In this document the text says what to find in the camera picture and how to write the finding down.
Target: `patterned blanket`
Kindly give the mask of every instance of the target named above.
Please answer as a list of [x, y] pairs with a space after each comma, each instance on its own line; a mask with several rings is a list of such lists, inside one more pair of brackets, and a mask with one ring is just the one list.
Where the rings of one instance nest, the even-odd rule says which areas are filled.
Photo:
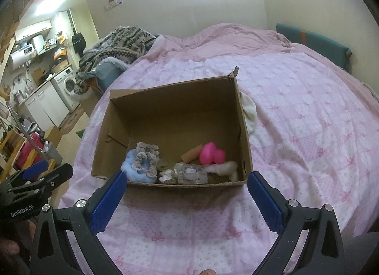
[[132, 64], [149, 51], [156, 39], [156, 36], [136, 26], [120, 26], [112, 31], [92, 47], [84, 50], [75, 76], [74, 94], [82, 96], [88, 91], [89, 86], [84, 82], [85, 74], [105, 58], [117, 58], [126, 65]]

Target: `cardboard box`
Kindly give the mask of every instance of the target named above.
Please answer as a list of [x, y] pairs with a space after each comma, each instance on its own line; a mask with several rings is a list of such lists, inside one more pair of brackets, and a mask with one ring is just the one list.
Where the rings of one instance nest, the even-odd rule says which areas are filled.
[[42, 69], [37, 69], [32, 73], [32, 77], [37, 86], [40, 85], [40, 79], [43, 75], [44, 75], [44, 72], [42, 71]]
[[45, 132], [44, 138], [47, 141], [50, 141], [53, 144], [53, 146], [56, 148], [58, 147], [58, 144], [60, 140], [62, 139], [62, 134], [59, 131], [59, 129], [54, 125], [54, 126], [50, 126], [49, 129]]
[[253, 171], [250, 143], [238, 91], [238, 68], [229, 76], [185, 81], [146, 90], [111, 90], [96, 146], [92, 176], [108, 179], [120, 171], [126, 153], [139, 141], [156, 144], [160, 158], [181, 162], [188, 150], [213, 141], [238, 163], [238, 182], [212, 174], [214, 184], [157, 187], [241, 185]]
[[62, 71], [63, 69], [65, 69], [66, 67], [69, 66], [69, 62], [67, 60], [64, 60], [60, 63], [58, 63], [54, 68], [53, 68], [53, 71], [54, 73], [59, 73], [60, 71]]

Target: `blue gripper pad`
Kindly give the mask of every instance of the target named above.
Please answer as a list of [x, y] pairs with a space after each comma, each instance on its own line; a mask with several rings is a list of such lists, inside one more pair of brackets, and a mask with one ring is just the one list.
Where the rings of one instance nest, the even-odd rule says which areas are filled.
[[94, 235], [103, 232], [107, 227], [126, 191], [126, 186], [126, 174], [119, 172], [110, 178], [102, 188], [97, 189], [88, 199], [90, 205], [92, 201], [97, 200], [97, 204], [93, 208], [87, 209], [87, 211], [92, 210], [90, 212], [90, 230]]
[[42, 172], [49, 168], [49, 163], [46, 160], [41, 160], [38, 163], [26, 168], [22, 173], [22, 178], [24, 180], [32, 180], [33, 178], [39, 176]]
[[285, 206], [286, 200], [282, 194], [277, 189], [270, 187], [257, 171], [249, 174], [248, 190], [268, 228], [272, 232], [282, 234], [288, 215]]

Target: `pink blanket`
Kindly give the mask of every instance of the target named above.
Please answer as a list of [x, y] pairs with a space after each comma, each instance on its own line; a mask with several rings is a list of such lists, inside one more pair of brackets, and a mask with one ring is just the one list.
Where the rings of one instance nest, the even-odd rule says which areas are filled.
[[[257, 106], [259, 120], [249, 138], [254, 169], [287, 199], [309, 207], [331, 204], [344, 239], [367, 231], [379, 215], [379, 105], [321, 55], [274, 31], [219, 24], [183, 40], [160, 37], [109, 89], [226, 75], [235, 66], [240, 90]], [[90, 171], [108, 101], [109, 91], [86, 128], [61, 207], [88, 198], [104, 183]], [[98, 235], [111, 259], [130, 275], [198, 275], [204, 269], [250, 275], [276, 236], [246, 186], [129, 188]], [[72, 244], [84, 272], [91, 274]]]

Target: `metal screw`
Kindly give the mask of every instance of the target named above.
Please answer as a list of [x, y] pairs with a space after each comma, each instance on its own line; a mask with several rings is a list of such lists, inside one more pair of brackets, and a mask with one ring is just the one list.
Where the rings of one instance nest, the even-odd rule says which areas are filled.
[[44, 204], [43, 207], [42, 207], [42, 211], [47, 212], [48, 210], [50, 210], [50, 205], [49, 204]]
[[291, 206], [291, 207], [297, 207], [299, 205], [299, 202], [295, 199], [290, 199], [288, 200], [288, 204]]
[[333, 211], [333, 207], [330, 204], [326, 204], [325, 209], [329, 212]]
[[77, 207], [84, 207], [86, 205], [86, 201], [81, 199], [76, 203]]

